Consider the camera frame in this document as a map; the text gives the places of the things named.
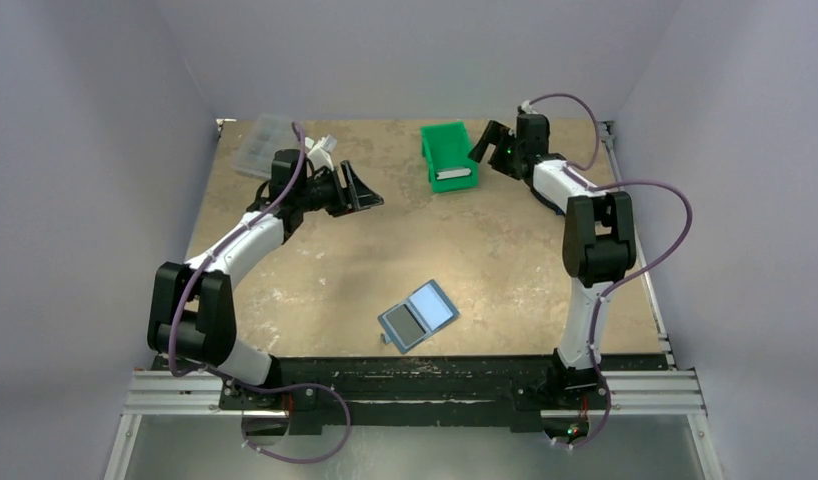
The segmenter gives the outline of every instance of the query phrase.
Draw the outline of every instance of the tan work surface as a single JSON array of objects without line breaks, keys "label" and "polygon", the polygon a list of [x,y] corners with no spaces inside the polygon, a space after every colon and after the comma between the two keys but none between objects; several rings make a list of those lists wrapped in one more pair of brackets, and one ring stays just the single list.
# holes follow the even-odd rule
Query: tan work surface
[{"label": "tan work surface", "polygon": [[[281,356],[399,355],[382,343],[377,316],[435,279],[460,316],[411,355],[538,354],[559,344],[571,292],[561,258],[564,218],[485,162],[477,188],[433,194],[419,129],[437,123],[445,122],[304,124],[310,137],[336,137],[333,162],[350,160],[385,204],[341,218],[307,213],[235,290],[241,338]],[[486,120],[465,124],[475,142]],[[191,256],[228,232],[253,201],[260,182],[231,166],[251,126],[224,125]],[[588,121],[554,121],[551,151],[584,163],[592,135]],[[613,180],[603,149],[585,176]],[[604,352],[659,351],[642,282],[619,290],[608,316]]]}]

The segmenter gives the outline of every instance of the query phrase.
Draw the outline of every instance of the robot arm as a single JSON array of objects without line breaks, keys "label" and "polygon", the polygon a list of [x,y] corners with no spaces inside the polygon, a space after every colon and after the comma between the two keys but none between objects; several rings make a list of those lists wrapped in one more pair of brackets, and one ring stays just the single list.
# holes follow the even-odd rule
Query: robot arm
[{"label": "robot arm", "polygon": [[[258,188],[247,213],[221,240],[184,264],[168,262],[157,270],[147,332],[150,348],[167,352],[173,314],[185,284],[198,266],[211,257],[189,298],[189,301],[199,298],[199,306],[183,312],[176,338],[177,357],[210,365],[252,385],[270,387],[280,383],[276,357],[247,345],[238,337],[232,292],[262,258],[294,234],[303,223],[304,213],[324,209],[331,216],[340,217],[382,205],[382,197],[365,186],[349,161],[340,165],[342,185],[329,157],[335,143],[330,139],[321,139],[313,145],[304,161],[311,162],[314,171],[298,176],[275,211],[253,223],[288,187],[299,150],[276,153],[270,181]],[[263,197],[266,187],[268,196]]]},{"label": "robot arm", "polygon": [[[562,257],[571,276],[571,303],[562,342],[554,352],[551,376],[559,388],[593,386],[593,365],[588,355],[595,302],[610,298],[600,293],[624,278],[636,261],[633,211],[625,192],[601,192],[568,166],[562,155],[548,153],[550,123],[547,117],[527,111],[517,117],[515,130],[491,121],[469,157],[480,162],[489,145],[495,145],[492,169],[523,180],[533,195],[558,214],[565,215]],[[595,224],[610,229],[597,234]],[[606,308],[594,319],[595,358],[600,362],[600,340]]]}]

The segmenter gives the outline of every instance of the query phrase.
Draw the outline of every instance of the green plastic container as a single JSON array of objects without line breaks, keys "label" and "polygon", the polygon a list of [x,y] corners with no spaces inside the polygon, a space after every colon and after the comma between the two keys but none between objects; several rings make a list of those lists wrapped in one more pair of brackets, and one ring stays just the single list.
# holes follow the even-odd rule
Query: green plastic container
[{"label": "green plastic container", "polygon": [[477,186],[477,163],[468,158],[471,141],[464,123],[421,127],[421,140],[433,192]]}]

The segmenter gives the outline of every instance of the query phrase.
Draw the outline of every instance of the transparent plastic box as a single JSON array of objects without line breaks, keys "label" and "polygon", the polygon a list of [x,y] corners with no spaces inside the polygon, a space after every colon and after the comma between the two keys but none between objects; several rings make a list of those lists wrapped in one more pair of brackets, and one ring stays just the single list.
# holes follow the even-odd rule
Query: transparent plastic box
[{"label": "transparent plastic box", "polygon": [[259,115],[244,143],[232,158],[232,168],[242,175],[270,180],[274,154],[289,148],[299,149],[297,137],[286,115]]}]

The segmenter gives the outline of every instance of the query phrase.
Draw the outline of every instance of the white enclosure wall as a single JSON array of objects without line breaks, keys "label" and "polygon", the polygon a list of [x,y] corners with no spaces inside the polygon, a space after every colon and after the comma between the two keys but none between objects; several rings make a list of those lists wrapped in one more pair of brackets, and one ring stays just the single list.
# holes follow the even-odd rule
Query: white enclosure wall
[{"label": "white enclosure wall", "polygon": [[[818,0],[683,2],[618,134],[625,178],[695,206],[654,281],[729,478],[818,478]],[[653,258],[682,208],[634,194]]]},{"label": "white enclosure wall", "polygon": [[0,0],[0,480],[102,476],[215,128],[152,0]]},{"label": "white enclosure wall", "polygon": [[218,117],[493,117],[553,90],[608,119],[680,0],[158,3]]}]

